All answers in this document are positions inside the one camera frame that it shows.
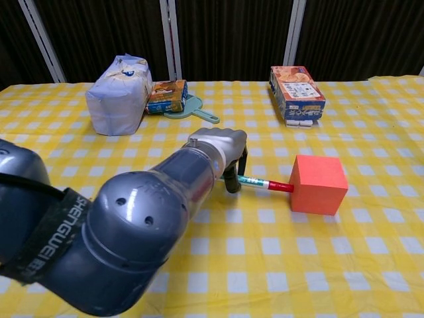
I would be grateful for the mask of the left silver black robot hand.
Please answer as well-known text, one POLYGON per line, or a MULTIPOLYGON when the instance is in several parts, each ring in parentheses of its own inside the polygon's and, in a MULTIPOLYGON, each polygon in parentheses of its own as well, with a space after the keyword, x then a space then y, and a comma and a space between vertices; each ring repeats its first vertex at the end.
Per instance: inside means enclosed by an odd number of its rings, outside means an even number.
POLYGON ((243 130, 201 128, 189 135, 185 147, 199 149, 211 161, 215 179, 223 177, 229 193, 239 192, 248 158, 247 134, 243 130))

